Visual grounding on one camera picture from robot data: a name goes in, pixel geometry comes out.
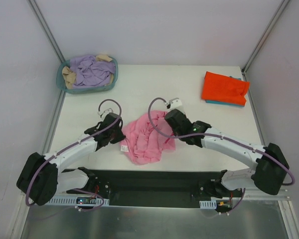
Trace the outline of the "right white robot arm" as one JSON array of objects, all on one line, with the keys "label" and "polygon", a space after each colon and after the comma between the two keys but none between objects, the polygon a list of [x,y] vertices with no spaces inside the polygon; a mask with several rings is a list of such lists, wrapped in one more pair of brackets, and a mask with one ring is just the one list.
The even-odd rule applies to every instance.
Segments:
[{"label": "right white robot arm", "polygon": [[181,141],[220,152],[247,166],[236,171],[222,170],[217,179],[203,187],[210,196],[222,198],[239,188],[257,188],[277,195],[283,186],[289,165],[276,144],[263,146],[232,139],[208,123],[191,122],[176,109],[168,112],[164,119]]}]

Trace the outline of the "pink t shirt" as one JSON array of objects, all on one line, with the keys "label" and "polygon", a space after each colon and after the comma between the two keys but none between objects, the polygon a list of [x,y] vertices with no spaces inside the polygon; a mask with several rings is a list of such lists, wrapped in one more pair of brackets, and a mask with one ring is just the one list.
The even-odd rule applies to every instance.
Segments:
[{"label": "pink t shirt", "polygon": [[157,127],[164,134],[173,135],[171,127],[164,120],[167,112],[151,111],[139,119],[123,127],[126,136],[120,142],[121,152],[136,165],[156,163],[161,160],[162,153],[176,150],[175,140],[159,134]]}]

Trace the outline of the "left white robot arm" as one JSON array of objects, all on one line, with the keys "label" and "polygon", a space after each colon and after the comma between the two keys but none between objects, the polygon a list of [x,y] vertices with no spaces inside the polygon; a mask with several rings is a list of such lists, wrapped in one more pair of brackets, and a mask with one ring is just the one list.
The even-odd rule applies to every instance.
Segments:
[{"label": "left white robot arm", "polygon": [[84,131],[71,145],[56,152],[41,155],[31,154],[17,180],[16,186],[26,194],[26,203],[39,206],[48,203],[55,194],[76,191],[85,194],[96,193],[96,175],[85,167],[67,171],[67,167],[108,144],[116,144],[125,135],[123,120],[115,113]]}]

